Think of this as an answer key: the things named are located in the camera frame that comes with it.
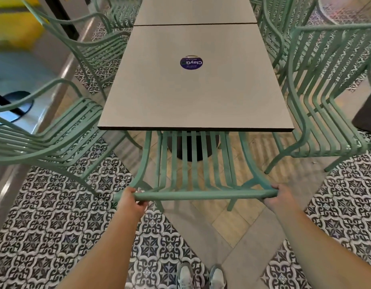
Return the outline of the person's right hand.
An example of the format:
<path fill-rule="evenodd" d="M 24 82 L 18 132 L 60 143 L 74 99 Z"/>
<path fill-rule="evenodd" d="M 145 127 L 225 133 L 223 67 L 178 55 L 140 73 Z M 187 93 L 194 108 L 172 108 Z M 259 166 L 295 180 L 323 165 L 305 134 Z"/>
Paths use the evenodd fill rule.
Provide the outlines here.
<path fill-rule="evenodd" d="M 273 198 L 278 198 L 278 207 L 269 209 L 276 217 L 284 216 L 299 210 L 299 206 L 288 186 L 284 184 L 272 184 L 271 187 L 277 190 L 277 195 Z"/>

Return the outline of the person's left hand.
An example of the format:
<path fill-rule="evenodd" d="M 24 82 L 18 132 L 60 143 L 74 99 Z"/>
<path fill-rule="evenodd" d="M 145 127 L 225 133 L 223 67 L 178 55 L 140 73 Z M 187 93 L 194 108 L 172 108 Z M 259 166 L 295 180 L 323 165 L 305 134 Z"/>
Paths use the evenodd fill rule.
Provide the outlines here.
<path fill-rule="evenodd" d="M 117 210 L 121 211 L 130 216 L 135 216 L 136 218 L 141 218 L 146 209 L 141 209 L 136 205 L 136 199 L 134 194 L 137 192 L 135 188 L 130 186 L 126 187 L 121 194 L 121 198 L 117 204 Z"/>

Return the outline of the green metal slatted chair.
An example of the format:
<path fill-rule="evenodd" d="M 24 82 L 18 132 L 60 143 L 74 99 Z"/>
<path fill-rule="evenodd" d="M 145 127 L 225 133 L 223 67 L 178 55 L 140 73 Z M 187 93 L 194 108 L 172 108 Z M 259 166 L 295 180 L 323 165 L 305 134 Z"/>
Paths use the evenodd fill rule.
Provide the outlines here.
<path fill-rule="evenodd" d="M 242 153 L 252 178 L 238 184 L 233 158 L 233 148 L 228 132 L 218 132 L 220 147 L 211 157 L 202 161 L 179 160 L 167 148 L 165 131 L 157 132 L 155 182 L 150 186 L 144 181 L 151 151 L 152 131 L 145 132 L 142 160 L 135 178 L 130 183 L 137 192 L 136 201 L 150 201 L 163 212 L 163 201 L 227 199 L 231 211 L 238 199 L 272 198 L 277 190 L 257 168 L 250 153 L 245 132 L 239 132 Z"/>
<path fill-rule="evenodd" d="M 250 0 L 272 67 L 279 75 L 286 62 L 292 30 L 308 25 L 318 0 Z"/>
<path fill-rule="evenodd" d="M 294 143 L 284 146 L 273 132 L 279 153 L 265 169 L 269 174 L 286 156 L 334 157 L 329 172 L 349 158 L 371 150 L 335 99 L 363 73 L 371 78 L 371 23 L 298 26 L 286 64 L 278 77 L 296 123 Z"/>
<path fill-rule="evenodd" d="M 98 192 L 88 183 L 88 177 L 115 147 L 128 139 L 140 150 L 143 149 L 128 131 L 120 131 L 116 142 L 108 145 L 79 176 L 68 170 L 106 133 L 97 127 L 103 111 L 100 104 L 84 97 L 72 81 L 57 78 L 18 102 L 0 106 L 0 112 L 14 110 L 57 86 L 70 87 L 78 99 L 43 131 L 33 134 L 0 117 L 0 165 L 27 164 L 51 170 L 74 180 L 93 195 L 97 195 Z"/>
<path fill-rule="evenodd" d="M 143 0 L 104 0 L 108 9 L 104 12 L 100 9 L 101 0 L 91 0 L 97 12 L 103 13 L 108 22 L 105 28 L 110 32 L 112 30 L 121 30 L 132 28 Z"/>
<path fill-rule="evenodd" d="M 114 79 L 116 74 L 110 74 L 101 80 L 96 74 L 96 70 L 103 68 L 116 59 L 122 58 L 127 47 L 126 38 L 130 37 L 130 32 L 114 32 L 108 18 L 105 14 L 100 12 L 91 13 L 77 19 L 63 20 L 53 18 L 48 14 L 41 12 L 26 0 L 22 0 L 22 2 L 44 29 L 52 33 L 70 49 L 80 67 L 83 69 L 87 83 L 91 84 L 88 74 L 85 71 L 85 68 L 88 69 L 99 87 L 103 99 L 106 101 L 104 85 Z M 60 30 L 60 27 L 63 25 L 73 25 L 74 23 L 81 23 L 96 17 L 100 19 L 107 31 L 107 34 L 104 37 L 96 41 L 84 42 L 74 40 L 66 36 L 66 34 Z"/>

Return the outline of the person's right forearm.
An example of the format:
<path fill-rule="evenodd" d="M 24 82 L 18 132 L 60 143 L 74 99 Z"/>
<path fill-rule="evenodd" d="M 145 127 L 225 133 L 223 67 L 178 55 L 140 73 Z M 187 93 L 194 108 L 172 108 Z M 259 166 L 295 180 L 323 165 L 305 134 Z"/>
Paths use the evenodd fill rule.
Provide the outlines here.
<path fill-rule="evenodd" d="M 313 289 L 371 289 L 371 265 L 318 228 L 296 205 L 273 212 Z"/>

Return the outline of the person's left forearm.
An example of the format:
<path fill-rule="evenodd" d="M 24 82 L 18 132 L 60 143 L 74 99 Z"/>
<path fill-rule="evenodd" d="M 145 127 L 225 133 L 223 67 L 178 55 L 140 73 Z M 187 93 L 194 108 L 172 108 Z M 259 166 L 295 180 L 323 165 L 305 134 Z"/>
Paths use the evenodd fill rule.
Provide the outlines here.
<path fill-rule="evenodd" d="M 140 219 L 117 211 L 100 240 L 56 289 L 124 289 Z"/>

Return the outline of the person's left white shoe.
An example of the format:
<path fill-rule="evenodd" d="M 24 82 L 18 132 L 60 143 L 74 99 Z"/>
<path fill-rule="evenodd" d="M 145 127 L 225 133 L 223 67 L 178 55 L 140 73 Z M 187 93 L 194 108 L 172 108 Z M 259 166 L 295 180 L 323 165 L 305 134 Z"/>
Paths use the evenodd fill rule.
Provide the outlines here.
<path fill-rule="evenodd" d="M 193 268 L 188 262 L 181 262 L 177 268 L 176 289 L 194 289 Z"/>

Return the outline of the person's white shoe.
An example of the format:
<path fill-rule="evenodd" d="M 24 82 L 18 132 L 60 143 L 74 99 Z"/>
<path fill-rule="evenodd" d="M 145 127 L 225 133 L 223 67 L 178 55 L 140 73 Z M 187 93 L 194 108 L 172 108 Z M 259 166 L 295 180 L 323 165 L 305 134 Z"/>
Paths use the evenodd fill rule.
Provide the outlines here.
<path fill-rule="evenodd" d="M 193 268 L 188 262 L 181 262 L 177 268 L 176 289 L 194 289 Z"/>
<path fill-rule="evenodd" d="M 212 266 L 209 273 L 209 289 L 227 289 L 225 273 L 220 264 Z"/>

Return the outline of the person's right white shoe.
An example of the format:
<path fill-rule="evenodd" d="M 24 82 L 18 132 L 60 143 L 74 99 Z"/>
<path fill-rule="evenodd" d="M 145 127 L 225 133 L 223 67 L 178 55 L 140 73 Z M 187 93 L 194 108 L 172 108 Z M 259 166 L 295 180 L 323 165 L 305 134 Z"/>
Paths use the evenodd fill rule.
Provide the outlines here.
<path fill-rule="evenodd" d="M 209 273 L 209 289 L 227 289 L 225 273 L 220 264 L 212 266 Z"/>

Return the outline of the round blue table sticker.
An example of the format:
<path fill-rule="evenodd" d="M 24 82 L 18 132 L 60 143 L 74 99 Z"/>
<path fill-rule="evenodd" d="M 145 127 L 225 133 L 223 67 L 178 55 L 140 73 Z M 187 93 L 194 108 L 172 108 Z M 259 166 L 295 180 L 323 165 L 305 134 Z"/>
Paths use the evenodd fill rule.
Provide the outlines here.
<path fill-rule="evenodd" d="M 187 70 L 195 70 L 202 67 L 202 65 L 202 58 L 195 55 L 188 55 L 180 60 L 180 66 Z"/>

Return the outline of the round glass table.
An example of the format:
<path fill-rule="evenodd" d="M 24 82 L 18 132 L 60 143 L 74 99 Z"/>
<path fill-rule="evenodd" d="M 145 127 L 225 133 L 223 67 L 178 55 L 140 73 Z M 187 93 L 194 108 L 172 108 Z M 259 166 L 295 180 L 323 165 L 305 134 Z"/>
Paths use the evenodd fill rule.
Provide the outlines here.
<path fill-rule="evenodd" d="M 316 8 L 327 24 L 371 23 L 371 0 L 318 0 Z"/>

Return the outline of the yellow counter panel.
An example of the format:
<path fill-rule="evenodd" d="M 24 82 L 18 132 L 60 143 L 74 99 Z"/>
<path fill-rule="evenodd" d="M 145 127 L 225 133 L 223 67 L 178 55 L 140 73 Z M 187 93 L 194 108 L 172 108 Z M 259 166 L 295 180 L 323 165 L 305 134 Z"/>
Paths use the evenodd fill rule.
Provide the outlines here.
<path fill-rule="evenodd" d="M 40 7 L 39 0 L 25 1 Z M 44 31 L 23 0 L 0 0 L 0 51 L 30 50 Z"/>

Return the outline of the black table pedestal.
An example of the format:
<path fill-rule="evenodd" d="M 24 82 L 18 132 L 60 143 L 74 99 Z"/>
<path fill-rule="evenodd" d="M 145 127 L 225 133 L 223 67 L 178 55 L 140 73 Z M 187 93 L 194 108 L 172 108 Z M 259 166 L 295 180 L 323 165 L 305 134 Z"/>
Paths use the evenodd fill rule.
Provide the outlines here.
<path fill-rule="evenodd" d="M 186 132 L 183 139 L 183 132 L 165 131 L 167 135 L 167 148 L 179 160 L 202 161 L 212 156 L 213 151 L 220 147 L 221 139 L 218 132 Z"/>

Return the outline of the black metal post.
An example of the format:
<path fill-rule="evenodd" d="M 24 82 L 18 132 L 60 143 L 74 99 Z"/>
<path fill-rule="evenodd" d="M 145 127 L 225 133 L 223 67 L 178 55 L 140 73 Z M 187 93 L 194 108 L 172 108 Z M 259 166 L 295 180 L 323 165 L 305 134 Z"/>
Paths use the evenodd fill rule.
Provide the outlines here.
<path fill-rule="evenodd" d="M 64 0 L 38 0 L 40 4 L 39 10 L 46 17 L 62 21 L 71 21 L 71 17 L 67 11 L 68 5 L 63 4 L 63 1 Z M 68 38 L 78 41 L 80 33 L 74 24 L 57 24 L 57 26 Z"/>

